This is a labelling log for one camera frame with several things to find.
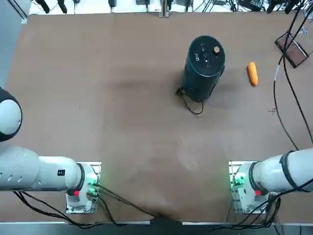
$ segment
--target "red button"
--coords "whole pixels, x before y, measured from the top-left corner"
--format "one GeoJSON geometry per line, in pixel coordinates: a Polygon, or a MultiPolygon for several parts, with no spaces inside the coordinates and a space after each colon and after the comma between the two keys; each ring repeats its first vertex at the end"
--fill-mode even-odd
{"type": "Polygon", "coordinates": [[[255,191],[255,195],[256,195],[256,196],[261,196],[261,191],[260,191],[260,190],[256,190],[256,191],[255,191]]]}

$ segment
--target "wire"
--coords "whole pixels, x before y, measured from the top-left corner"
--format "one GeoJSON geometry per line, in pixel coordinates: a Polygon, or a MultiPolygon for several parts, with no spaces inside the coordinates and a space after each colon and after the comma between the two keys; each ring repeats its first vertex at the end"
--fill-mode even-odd
{"type": "Polygon", "coordinates": [[[291,193],[291,192],[295,192],[297,190],[300,190],[310,184],[313,183],[313,179],[310,179],[309,181],[307,181],[306,183],[302,184],[301,186],[297,187],[297,188],[293,188],[293,189],[290,189],[290,190],[287,190],[285,192],[281,192],[277,195],[270,195],[268,197],[268,200],[261,203],[259,206],[257,206],[255,209],[253,209],[250,214],[248,214],[240,223],[238,224],[235,224],[235,225],[231,225],[231,226],[228,226],[228,225],[221,225],[221,226],[218,226],[218,227],[215,227],[213,229],[211,229],[209,231],[209,234],[212,232],[212,231],[215,231],[215,230],[221,230],[221,229],[232,229],[232,230],[243,230],[243,229],[260,229],[260,228],[268,228],[269,226],[271,226],[271,224],[273,223],[273,221],[275,220],[275,217],[278,213],[278,210],[280,208],[280,205],[281,205],[281,197],[285,194],[288,194],[288,193],[291,193]],[[250,224],[243,224],[251,215],[253,215],[253,213],[255,211],[257,211],[258,209],[260,209],[263,205],[265,204],[268,204],[268,211],[270,211],[270,208],[272,207],[273,203],[276,201],[276,204],[275,204],[275,208],[274,208],[274,212],[272,213],[270,219],[268,221],[266,221],[265,223],[261,224],[261,225],[253,225],[252,223],[250,224]]]}
{"type": "Polygon", "coordinates": [[[28,206],[29,208],[31,208],[32,210],[34,210],[35,212],[37,213],[40,213],[40,214],[43,214],[43,215],[46,215],[46,216],[50,216],[50,217],[55,217],[55,218],[59,218],[59,219],[64,219],[66,220],[68,223],[72,224],[72,225],[75,225],[77,227],[79,227],[80,229],[90,229],[90,228],[93,228],[93,227],[96,227],[96,226],[99,226],[99,225],[103,225],[105,223],[93,223],[93,224],[83,224],[83,223],[77,223],[75,221],[73,221],[72,219],[70,219],[68,216],[66,216],[65,214],[63,214],[62,212],[60,212],[58,209],[54,208],[53,206],[49,205],[48,203],[26,193],[26,192],[13,192],[26,206],[28,206]],[[23,196],[26,195],[38,202],[41,202],[43,204],[45,204],[46,206],[50,207],[51,209],[57,211],[59,214],[55,214],[55,213],[49,213],[49,212],[45,212],[41,209],[38,209],[32,205],[29,204],[29,202],[25,199],[25,197],[23,196]]]}
{"type": "Polygon", "coordinates": [[[194,11],[192,11],[192,12],[197,11],[203,4],[205,4],[205,0],[203,0],[203,2],[202,2],[194,11]]]}
{"type": "MultiPolygon", "coordinates": [[[[35,3],[33,0],[30,0],[30,2],[34,4],[36,7],[38,7],[41,11],[44,11],[41,7],[39,7],[39,4],[35,3]]],[[[57,7],[57,5],[58,3],[55,4],[55,6],[49,12],[53,11],[57,7]]]]}
{"type": "MultiPolygon", "coordinates": [[[[299,8],[298,8],[298,10],[297,10],[297,12],[296,12],[296,14],[295,14],[293,20],[292,20],[292,23],[291,23],[291,25],[290,25],[290,27],[289,27],[287,33],[286,33],[286,39],[285,39],[285,43],[284,43],[283,55],[281,56],[281,58],[280,58],[280,60],[279,60],[279,62],[278,62],[278,66],[280,65],[281,61],[283,60],[284,71],[285,71],[285,75],[286,75],[288,84],[289,84],[289,86],[290,86],[290,88],[291,88],[292,94],[293,94],[294,99],[295,99],[295,101],[296,101],[296,103],[297,103],[297,106],[298,106],[298,108],[299,108],[299,111],[300,111],[300,113],[301,113],[301,116],[302,116],[302,118],[303,118],[303,120],[304,120],[304,123],[305,123],[305,125],[306,125],[306,128],[307,128],[307,130],[308,130],[308,132],[309,132],[309,136],[310,136],[311,142],[312,142],[312,144],[313,144],[313,136],[312,136],[311,130],[310,130],[310,128],[309,128],[307,119],[305,118],[305,115],[304,115],[304,113],[303,113],[303,111],[302,111],[302,108],[301,108],[301,105],[300,105],[300,103],[299,103],[298,97],[297,97],[297,95],[296,95],[296,93],[295,93],[295,91],[294,91],[294,89],[293,89],[293,86],[292,86],[292,83],[291,83],[291,81],[290,81],[290,79],[289,79],[288,72],[287,72],[287,68],[286,68],[286,54],[287,54],[287,50],[288,50],[288,48],[290,47],[290,45],[292,44],[292,42],[294,41],[295,37],[296,37],[296,36],[298,35],[298,33],[300,32],[302,26],[304,25],[305,21],[307,20],[308,16],[310,15],[310,13],[313,11],[313,7],[310,6],[310,9],[309,9],[307,15],[305,16],[305,18],[304,18],[302,24],[300,25],[299,29],[297,30],[297,32],[295,33],[295,35],[293,36],[292,40],[290,41],[290,43],[289,43],[288,46],[287,46],[288,38],[289,38],[289,36],[290,36],[290,34],[291,34],[292,27],[293,27],[293,25],[294,25],[294,23],[295,23],[295,20],[296,20],[298,14],[299,14],[300,9],[301,9],[301,7],[303,6],[304,2],[305,2],[305,0],[303,0],[303,1],[301,2],[301,4],[300,4],[300,6],[299,6],[299,8]]],[[[276,84],[276,76],[277,76],[277,73],[278,73],[278,72],[276,72],[275,79],[274,79],[274,84],[273,84],[274,103],[275,103],[275,108],[276,108],[277,116],[278,116],[278,118],[279,118],[279,120],[280,120],[280,123],[281,123],[281,125],[282,125],[282,127],[283,127],[283,129],[284,129],[284,131],[285,131],[285,133],[286,133],[286,135],[288,136],[288,138],[290,139],[290,141],[292,142],[292,144],[294,145],[294,147],[296,148],[296,150],[298,150],[297,146],[295,145],[294,141],[293,141],[292,138],[290,137],[289,133],[287,132],[286,128],[284,127],[284,125],[283,125],[283,123],[282,123],[282,120],[281,120],[281,118],[280,118],[280,116],[279,116],[278,107],[277,107],[277,102],[276,102],[276,94],[275,94],[275,84],[276,84]]]]}
{"type": "Polygon", "coordinates": [[[209,12],[211,12],[211,11],[212,11],[212,9],[213,9],[214,4],[216,3],[216,1],[217,1],[217,0],[214,0],[214,2],[213,2],[213,4],[212,4],[212,7],[211,7],[211,9],[209,10],[209,12]]]}
{"type": "Polygon", "coordinates": [[[117,195],[116,193],[112,192],[111,190],[107,189],[106,187],[102,186],[101,184],[92,184],[92,185],[94,185],[96,187],[100,187],[101,189],[104,189],[108,193],[110,193],[110,194],[114,195],[115,197],[119,198],[121,201],[123,201],[127,205],[130,205],[130,206],[136,208],[137,210],[139,210],[139,211],[141,211],[141,212],[143,212],[145,214],[148,214],[148,215],[150,215],[152,217],[157,217],[156,215],[154,215],[154,214],[152,214],[152,213],[150,213],[148,211],[145,211],[144,209],[140,208],[139,206],[135,205],[134,203],[127,201],[126,199],[122,198],[121,196],[117,195]]]}
{"type": "Polygon", "coordinates": [[[280,6],[276,9],[276,11],[279,11],[283,4],[280,4],[280,6]]]}
{"type": "Polygon", "coordinates": [[[274,80],[274,83],[273,83],[273,95],[274,95],[274,104],[275,104],[275,110],[276,110],[276,113],[277,113],[277,116],[278,116],[278,119],[279,119],[279,122],[284,130],[284,132],[286,133],[286,135],[288,136],[289,140],[292,142],[294,148],[296,150],[299,150],[299,148],[297,147],[297,145],[295,144],[295,142],[293,141],[293,139],[291,138],[290,134],[288,133],[288,131],[286,130],[285,128],[285,125],[283,124],[283,121],[280,117],[280,114],[279,114],[279,111],[278,111],[278,105],[277,105],[277,100],[276,100],[276,80],[274,80]]]}
{"type": "Polygon", "coordinates": [[[97,195],[97,197],[102,201],[102,203],[103,203],[103,205],[104,205],[104,207],[105,207],[105,209],[106,209],[107,216],[109,217],[110,221],[111,221],[114,225],[116,225],[116,226],[121,226],[122,224],[118,224],[118,223],[113,219],[113,216],[112,216],[112,214],[111,214],[111,212],[110,212],[110,210],[109,210],[109,207],[108,207],[107,203],[105,202],[105,200],[103,199],[103,197],[101,197],[100,195],[97,195]]]}
{"type": "Polygon", "coordinates": [[[186,108],[194,115],[200,115],[203,113],[203,108],[204,108],[204,105],[203,105],[203,101],[201,101],[201,105],[202,105],[202,108],[201,108],[201,111],[200,112],[195,112],[193,111],[187,104],[186,100],[184,99],[184,96],[187,96],[189,97],[188,95],[186,95],[184,92],[183,92],[183,89],[182,88],[179,88],[177,91],[176,91],[176,94],[182,98],[182,100],[184,101],[184,104],[186,106],[186,108]]]}
{"type": "Polygon", "coordinates": [[[274,229],[276,230],[276,232],[277,232],[278,235],[281,235],[275,225],[274,225],[274,229]]]}
{"type": "MultiPolygon", "coordinates": [[[[294,16],[292,22],[291,22],[291,25],[290,25],[289,29],[287,30],[286,39],[285,39],[285,44],[284,44],[284,50],[283,50],[283,55],[281,56],[281,58],[280,58],[280,60],[279,60],[279,62],[278,62],[278,66],[277,66],[276,73],[275,73],[275,78],[274,78],[274,83],[273,83],[274,104],[275,104],[275,109],[276,109],[276,112],[277,112],[278,119],[279,119],[279,121],[280,121],[281,126],[283,127],[284,132],[286,133],[286,135],[288,136],[288,138],[290,139],[290,141],[292,142],[292,144],[293,144],[293,146],[295,147],[296,150],[299,150],[299,149],[298,149],[298,147],[296,146],[296,144],[295,144],[295,142],[293,141],[293,139],[291,138],[291,136],[290,136],[290,134],[288,133],[288,131],[286,130],[286,128],[285,128],[285,126],[284,126],[284,124],[283,124],[283,122],[282,122],[282,119],[281,119],[281,117],[280,117],[280,115],[279,115],[278,105],[277,105],[277,100],[276,100],[276,77],[277,77],[277,74],[278,74],[279,65],[280,65],[281,61],[284,60],[284,62],[285,62],[285,57],[286,57],[288,48],[290,47],[290,45],[291,45],[292,42],[294,41],[295,37],[296,37],[296,36],[298,35],[298,33],[300,32],[300,30],[301,30],[301,28],[302,28],[302,25],[305,23],[307,17],[308,17],[309,14],[310,14],[310,12],[308,12],[308,14],[307,14],[306,17],[304,18],[304,20],[303,20],[301,26],[299,27],[299,29],[297,30],[296,34],[294,35],[294,37],[292,38],[292,40],[290,41],[290,43],[289,43],[288,46],[287,46],[288,37],[289,37],[289,35],[290,35],[290,33],[291,33],[292,27],[293,27],[293,25],[294,25],[294,23],[295,23],[295,20],[296,20],[298,14],[299,14],[300,9],[301,9],[301,7],[303,6],[304,2],[305,2],[305,0],[303,0],[303,1],[300,3],[300,6],[299,6],[299,8],[298,8],[298,10],[297,10],[297,12],[296,12],[296,14],[295,14],[295,16],[294,16]]],[[[284,63],[284,70],[285,70],[285,73],[286,73],[286,72],[287,72],[287,69],[285,69],[285,67],[286,67],[286,63],[284,63]]],[[[290,85],[290,87],[291,87],[291,90],[292,90],[292,93],[293,93],[293,95],[294,95],[294,98],[295,98],[295,100],[296,100],[296,102],[297,102],[297,105],[298,105],[298,108],[299,108],[300,113],[301,113],[301,115],[302,115],[302,118],[304,119],[305,125],[306,125],[306,127],[307,127],[307,129],[308,129],[309,135],[310,135],[310,137],[311,137],[311,141],[312,141],[312,143],[313,143],[313,139],[312,139],[312,134],[311,134],[310,128],[309,128],[308,123],[307,123],[307,120],[306,120],[306,118],[305,118],[305,116],[304,116],[304,114],[303,114],[303,112],[302,112],[300,103],[299,103],[298,98],[297,98],[297,96],[296,96],[296,94],[295,94],[295,92],[294,92],[294,89],[293,89],[293,87],[292,87],[292,84],[291,84],[291,82],[290,82],[290,80],[289,80],[289,77],[288,77],[288,74],[287,74],[287,73],[286,73],[286,77],[287,77],[288,83],[289,83],[289,85],[290,85]]]]}
{"type": "Polygon", "coordinates": [[[205,5],[205,7],[203,8],[202,12],[206,12],[206,11],[207,11],[207,9],[208,9],[209,5],[211,4],[211,2],[212,2],[212,0],[209,0],[209,1],[206,3],[206,5],[205,5]]]}

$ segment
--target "yellow corn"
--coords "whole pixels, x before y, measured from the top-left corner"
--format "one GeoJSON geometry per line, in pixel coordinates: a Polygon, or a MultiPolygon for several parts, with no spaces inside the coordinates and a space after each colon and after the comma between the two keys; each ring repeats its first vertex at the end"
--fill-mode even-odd
{"type": "Polygon", "coordinates": [[[250,62],[248,64],[248,74],[249,74],[249,79],[250,79],[250,83],[252,86],[257,86],[259,83],[259,79],[258,79],[258,73],[256,70],[256,66],[254,62],[250,62]]]}

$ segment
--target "tabletop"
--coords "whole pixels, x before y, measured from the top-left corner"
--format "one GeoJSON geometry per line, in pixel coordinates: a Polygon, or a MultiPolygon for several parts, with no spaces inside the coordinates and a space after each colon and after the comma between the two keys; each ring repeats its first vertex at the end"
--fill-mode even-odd
{"type": "MultiPolygon", "coordinates": [[[[39,155],[101,161],[101,183],[152,212],[194,222],[223,222],[230,200],[228,161],[264,160],[292,149],[274,108],[272,85],[281,56],[274,41],[291,23],[284,13],[32,15],[23,25],[7,89],[23,125],[11,143],[39,155]],[[200,35],[225,50],[225,71],[200,117],[175,95],[188,47],[200,35]],[[256,63],[259,85],[246,66],[256,63]]],[[[310,127],[311,59],[291,81],[310,127]]],[[[281,116],[300,148],[310,148],[281,70],[281,116]]],[[[2,192],[1,221],[54,220],[2,192]]],[[[36,193],[64,210],[60,192],[36,193]]],[[[281,223],[311,223],[312,195],[282,198],[281,223]]],[[[150,217],[108,199],[116,220],[150,217]]],[[[107,220],[99,210],[75,216],[107,220]]]]}

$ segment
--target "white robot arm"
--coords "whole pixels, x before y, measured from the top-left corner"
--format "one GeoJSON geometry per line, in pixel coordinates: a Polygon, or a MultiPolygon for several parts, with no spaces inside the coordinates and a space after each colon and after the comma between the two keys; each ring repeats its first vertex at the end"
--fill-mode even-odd
{"type": "MultiPolygon", "coordinates": [[[[242,212],[250,213],[266,201],[269,194],[288,191],[305,184],[313,179],[312,169],[313,149],[291,151],[262,162],[241,165],[237,174],[243,176],[244,182],[237,187],[237,191],[242,212]]],[[[309,184],[298,191],[312,190],[313,184],[309,184]]]]}
{"type": "Polygon", "coordinates": [[[14,137],[22,124],[17,100],[0,88],[0,190],[66,191],[67,212],[89,213],[96,209],[91,183],[98,174],[88,163],[58,156],[38,156],[32,150],[2,143],[14,137]]]}

